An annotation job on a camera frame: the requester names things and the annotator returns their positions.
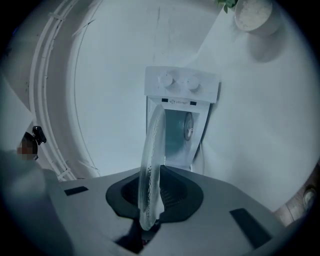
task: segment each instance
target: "control panel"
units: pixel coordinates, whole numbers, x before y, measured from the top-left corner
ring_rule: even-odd
[[[148,97],[183,98],[216,103],[220,77],[190,68],[149,66],[145,69],[144,94]]]

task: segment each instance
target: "appliance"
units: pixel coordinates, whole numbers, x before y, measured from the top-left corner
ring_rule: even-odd
[[[145,69],[146,123],[157,105],[166,116],[165,165],[190,170],[203,135],[210,104],[218,98],[220,77],[190,68]]]

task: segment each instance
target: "transparent plastic lid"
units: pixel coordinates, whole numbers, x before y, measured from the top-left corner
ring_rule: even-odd
[[[165,163],[166,113],[162,105],[152,114],[144,142],[139,176],[138,208],[140,225],[149,230],[157,220],[160,197],[160,166]]]

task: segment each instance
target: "tiled floor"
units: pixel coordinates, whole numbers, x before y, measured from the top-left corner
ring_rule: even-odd
[[[284,224],[288,226],[290,223],[301,218],[305,214],[304,209],[304,193],[308,186],[319,187],[320,182],[320,166],[317,164],[306,183],[286,204],[274,212],[274,215]]]

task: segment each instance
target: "knob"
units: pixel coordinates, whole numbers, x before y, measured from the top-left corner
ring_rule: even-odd
[[[185,80],[185,84],[190,91],[196,91],[199,87],[199,80],[195,76],[191,76]]]
[[[173,84],[174,79],[169,73],[164,73],[158,77],[159,84],[167,88]]]

